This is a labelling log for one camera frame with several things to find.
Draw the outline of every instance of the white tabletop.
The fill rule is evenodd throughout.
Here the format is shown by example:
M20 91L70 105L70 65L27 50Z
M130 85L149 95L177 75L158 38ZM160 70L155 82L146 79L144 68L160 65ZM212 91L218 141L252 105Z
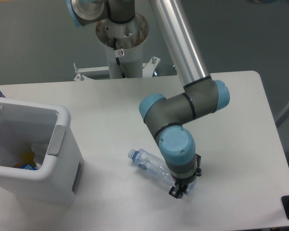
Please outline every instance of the white tabletop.
M281 197L289 168L256 72L213 74L228 86L227 108L185 125L202 156L194 195L174 199L144 177L131 148L161 157L138 105L150 93L183 92L178 77L1 86L9 98L60 104L85 167L71 205L16 197L0 188L1 230L224 231L288 226Z

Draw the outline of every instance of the object inside bin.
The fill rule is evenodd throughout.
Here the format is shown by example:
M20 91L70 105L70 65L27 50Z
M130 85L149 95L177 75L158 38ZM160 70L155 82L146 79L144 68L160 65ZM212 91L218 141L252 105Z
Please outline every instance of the object inside bin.
M21 168L21 169L27 169L27 170L38 170L36 167L33 167L32 165L26 164L24 162L15 165L14 168Z
M37 155L45 155L47 152L48 144L39 144L33 143L31 145L31 151L25 152L21 154L21 163L13 166L15 168L21 169L29 169L29 170L38 170L41 168L41 164L37 163L36 161L36 154Z

